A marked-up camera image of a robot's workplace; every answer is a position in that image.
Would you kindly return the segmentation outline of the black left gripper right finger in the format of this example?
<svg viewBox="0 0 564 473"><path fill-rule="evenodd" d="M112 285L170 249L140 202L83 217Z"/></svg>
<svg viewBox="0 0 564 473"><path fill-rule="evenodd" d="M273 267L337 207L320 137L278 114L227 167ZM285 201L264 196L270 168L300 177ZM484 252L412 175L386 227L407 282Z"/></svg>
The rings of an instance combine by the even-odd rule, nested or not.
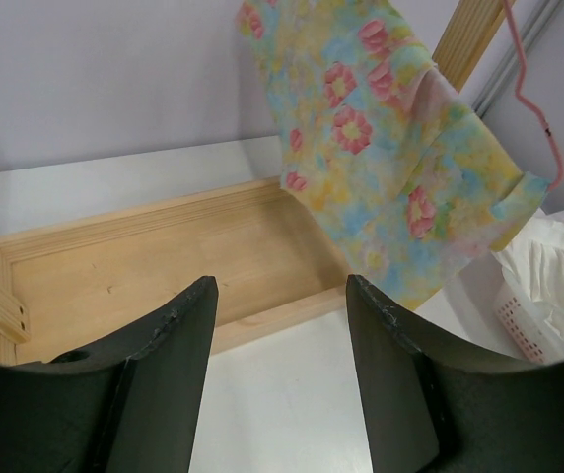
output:
<svg viewBox="0 0 564 473"><path fill-rule="evenodd" d="M564 361L537 365L346 283L356 375L377 472L564 472Z"/></svg>

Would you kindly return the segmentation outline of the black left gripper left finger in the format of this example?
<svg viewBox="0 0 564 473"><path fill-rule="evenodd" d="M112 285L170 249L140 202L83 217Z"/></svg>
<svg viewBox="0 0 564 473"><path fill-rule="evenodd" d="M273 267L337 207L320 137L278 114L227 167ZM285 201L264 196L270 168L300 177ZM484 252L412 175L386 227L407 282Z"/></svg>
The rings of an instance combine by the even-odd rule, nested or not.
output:
<svg viewBox="0 0 564 473"><path fill-rule="evenodd" d="M0 365L0 472L185 472L219 294L168 303L50 362Z"/></svg>

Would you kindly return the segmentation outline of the floral pastel skirt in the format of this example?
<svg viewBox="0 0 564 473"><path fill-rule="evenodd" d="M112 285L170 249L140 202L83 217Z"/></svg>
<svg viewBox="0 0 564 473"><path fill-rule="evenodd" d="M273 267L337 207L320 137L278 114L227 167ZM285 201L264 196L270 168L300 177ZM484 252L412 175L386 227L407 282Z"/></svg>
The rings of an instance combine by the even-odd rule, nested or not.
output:
<svg viewBox="0 0 564 473"><path fill-rule="evenodd" d="M501 250L549 184L521 170L387 1L246 1L281 185L352 270L415 309Z"/></svg>

